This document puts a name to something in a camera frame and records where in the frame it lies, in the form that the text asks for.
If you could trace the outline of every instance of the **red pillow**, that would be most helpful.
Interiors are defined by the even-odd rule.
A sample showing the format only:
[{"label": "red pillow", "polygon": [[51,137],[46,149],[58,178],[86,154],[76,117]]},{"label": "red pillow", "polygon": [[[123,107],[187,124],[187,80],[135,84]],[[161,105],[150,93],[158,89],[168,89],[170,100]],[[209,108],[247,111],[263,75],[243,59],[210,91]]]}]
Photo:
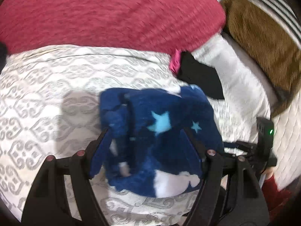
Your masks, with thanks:
[{"label": "red pillow", "polygon": [[54,44],[194,50],[217,33],[217,0],[4,0],[0,41],[10,53]]}]

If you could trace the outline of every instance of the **red cushion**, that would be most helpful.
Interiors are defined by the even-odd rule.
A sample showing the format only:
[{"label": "red cushion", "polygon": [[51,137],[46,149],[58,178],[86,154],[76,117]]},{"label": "red cushion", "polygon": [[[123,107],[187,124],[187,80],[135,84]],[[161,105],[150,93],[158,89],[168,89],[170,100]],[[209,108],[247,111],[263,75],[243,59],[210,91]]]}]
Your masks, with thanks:
[{"label": "red cushion", "polygon": [[198,48],[224,23],[217,0],[4,0],[0,41],[10,53],[75,44],[171,54]]}]

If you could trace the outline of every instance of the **screw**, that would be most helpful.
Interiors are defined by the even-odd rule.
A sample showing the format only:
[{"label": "screw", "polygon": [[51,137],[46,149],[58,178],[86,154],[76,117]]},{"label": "screw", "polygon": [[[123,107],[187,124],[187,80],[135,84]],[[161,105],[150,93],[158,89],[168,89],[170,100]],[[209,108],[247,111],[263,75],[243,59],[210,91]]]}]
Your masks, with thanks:
[{"label": "screw", "polygon": [[53,159],[55,159],[54,155],[49,155],[46,157],[46,161],[52,161]]},{"label": "screw", "polygon": [[246,160],[246,158],[244,158],[242,155],[240,155],[240,156],[238,157],[238,160],[241,161],[241,162],[244,162],[244,161]]},{"label": "screw", "polygon": [[76,152],[77,156],[84,156],[85,155],[85,151],[84,150],[79,150],[78,152]]},{"label": "screw", "polygon": [[208,149],[207,154],[210,155],[210,156],[214,156],[216,154],[216,152],[213,149]]}]

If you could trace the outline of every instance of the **pink cloth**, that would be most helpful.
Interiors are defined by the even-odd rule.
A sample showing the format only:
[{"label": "pink cloth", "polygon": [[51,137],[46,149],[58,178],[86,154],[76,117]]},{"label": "pink cloth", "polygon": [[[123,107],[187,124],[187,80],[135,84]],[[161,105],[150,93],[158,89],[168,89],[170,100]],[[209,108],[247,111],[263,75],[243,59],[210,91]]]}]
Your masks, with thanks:
[{"label": "pink cloth", "polygon": [[181,67],[181,50],[176,49],[170,59],[169,69],[176,76]]},{"label": "pink cloth", "polygon": [[192,51],[225,24],[217,0],[4,0],[10,53],[52,44]]}]

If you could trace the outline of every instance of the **gray scroll pattern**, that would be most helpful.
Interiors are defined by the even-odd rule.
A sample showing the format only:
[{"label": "gray scroll pattern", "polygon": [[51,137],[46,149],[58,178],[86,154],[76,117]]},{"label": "gray scroll pattern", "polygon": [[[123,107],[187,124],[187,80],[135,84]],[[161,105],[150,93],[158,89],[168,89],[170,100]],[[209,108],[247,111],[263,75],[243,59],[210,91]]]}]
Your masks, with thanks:
[{"label": "gray scroll pattern", "polygon": [[[168,70],[169,56],[129,49],[47,46],[14,54],[0,75],[0,197],[21,219],[44,159],[73,155],[100,134],[99,95],[112,87],[183,85]],[[70,177],[72,215],[80,219]],[[104,169],[91,186],[111,225],[169,225],[185,213],[190,193],[162,200],[116,191]]]}]

